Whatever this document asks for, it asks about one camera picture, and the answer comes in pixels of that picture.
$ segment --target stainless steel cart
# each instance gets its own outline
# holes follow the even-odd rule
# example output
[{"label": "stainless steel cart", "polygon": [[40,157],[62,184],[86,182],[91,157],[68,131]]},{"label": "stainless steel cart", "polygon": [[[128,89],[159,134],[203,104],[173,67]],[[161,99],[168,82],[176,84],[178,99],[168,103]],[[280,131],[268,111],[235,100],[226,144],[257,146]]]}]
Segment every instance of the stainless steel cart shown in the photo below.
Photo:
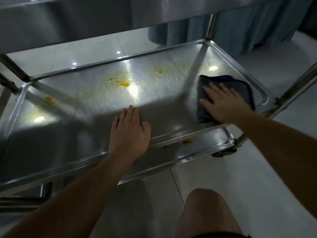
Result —
[{"label": "stainless steel cart", "polygon": [[[268,117],[287,108],[316,81],[317,75],[314,64],[280,98],[275,97],[212,41],[216,14],[211,15],[206,39],[43,76],[28,76],[6,53],[261,1],[270,0],[0,3],[0,29],[5,30],[0,37],[0,61],[25,82],[18,88],[0,75],[4,86],[0,96],[0,196],[72,176],[96,165],[108,152],[114,116],[129,104],[139,106],[142,119],[150,121],[152,138],[147,153],[133,164],[120,183],[207,154],[218,157],[231,154],[246,137],[235,139],[226,124],[199,124],[196,117],[199,75],[231,75],[248,82],[256,111]],[[109,25],[104,24],[105,18],[110,20]],[[14,105],[8,106],[12,95],[15,95]]]}]

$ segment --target gray microfiber cloth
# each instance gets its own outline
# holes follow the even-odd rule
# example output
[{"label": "gray microfiber cloth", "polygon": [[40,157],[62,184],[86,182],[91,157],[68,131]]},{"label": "gray microfiber cloth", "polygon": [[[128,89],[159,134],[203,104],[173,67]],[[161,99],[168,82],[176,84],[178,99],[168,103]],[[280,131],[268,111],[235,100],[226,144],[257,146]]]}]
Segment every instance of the gray microfiber cloth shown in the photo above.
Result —
[{"label": "gray microfiber cloth", "polygon": [[[220,87],[220,83],[223,83],[228,89],[233,88],[237,93],[240,94],[240,96],[251,107],[251,109],[255,110],[252,89],[250,88],[249,84],[242,80],[236,80],[229,75],[216,77],[200,75],[198,81],[198,100],[203,98],[213,103],[206,92],[203,90],[203,86],[209,86],[210,82],[217,87]],[[206,109],[200,102],[198,102],[198,119],[200,123],[209,123],[215,121],[215,119],[210,116],[210,114],[206,111]]]}]

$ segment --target hand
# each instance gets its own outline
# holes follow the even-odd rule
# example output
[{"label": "hand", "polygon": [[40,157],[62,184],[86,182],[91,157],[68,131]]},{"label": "hand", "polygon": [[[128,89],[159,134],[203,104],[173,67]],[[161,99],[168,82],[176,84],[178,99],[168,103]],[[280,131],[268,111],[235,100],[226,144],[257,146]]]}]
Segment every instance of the hand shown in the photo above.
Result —
[{"label": "hand", "polygon": [[122,109],[120,118],[117,116],[114,118],[109,153],[127,155],[134,161],[146,152],[150,138],[150,123],[141,123],[139,109],[130,105],[128,111]]},{"label": "hand", "polygon": [[218,88],[212,83],[209,83],[209,87],[203,87],[214,102],[213,104],[205,99],[199,100],[208,113],[217,121],[235,124],[236,120],[253,113],[249,105],[234,89],[228,90],[223,83],[220,84],[220,87]]}]

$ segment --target white tile floor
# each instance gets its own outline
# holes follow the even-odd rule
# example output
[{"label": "white tile floor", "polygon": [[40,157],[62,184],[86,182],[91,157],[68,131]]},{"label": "white tile floor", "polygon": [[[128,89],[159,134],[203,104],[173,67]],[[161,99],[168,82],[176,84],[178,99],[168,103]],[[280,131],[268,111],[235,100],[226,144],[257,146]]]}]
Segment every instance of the white tile floor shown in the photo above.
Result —
[{"label": "white tile floor", "polygon": [[[147,29],[143,28],[18,52],[10,57],[28,74],[39,75],[69,68],[73,63],[82,65],[156,47],[147,40]],[[254,50],[237,61],[280,95],[317,61],[317,41],[296,32],[289,43]],[[317,84],[275,119],[317,137],[316,89]],[[248,141],[232,156],[203,157],[118,186],[91,237],[174,237],[183,203],[189,192],[199,187],[214,189],[225,198],[246,235],[316,236],[317,221]]]}]

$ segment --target reflective metal surface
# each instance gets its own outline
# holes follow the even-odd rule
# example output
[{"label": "reflective metal surface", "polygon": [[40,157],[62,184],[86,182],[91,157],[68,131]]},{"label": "reflective metal surface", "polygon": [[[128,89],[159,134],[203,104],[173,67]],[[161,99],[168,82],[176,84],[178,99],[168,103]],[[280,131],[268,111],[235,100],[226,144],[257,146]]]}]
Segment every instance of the reflective metal surface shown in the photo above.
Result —
[{"label": "reflective metal surface", "polygon": [[148,27],[274,0],[0,0],[0,53]]},{"label": "reflective metal surface", "polygon": [[[261,84],[215,43],[203,40],[38,77],[24,86],[5,122],[0,191],[48,182],[102,160],[113,119],[129,104],[140,107],[142,120],[151,123],[152,137],[151,155],[127,175],[165,166],[165,160],[153,158],[156,152],[175,154],[176,159],[192,155],[178,146],[169,154],[151,150],[224,126],[198,122],[197,82],[202,74],[245,80],[259,111],[274,105]],[[228,135],[218,132],[198,143],[222,147]],[[170,157],[167,163],[175,162]]]}]

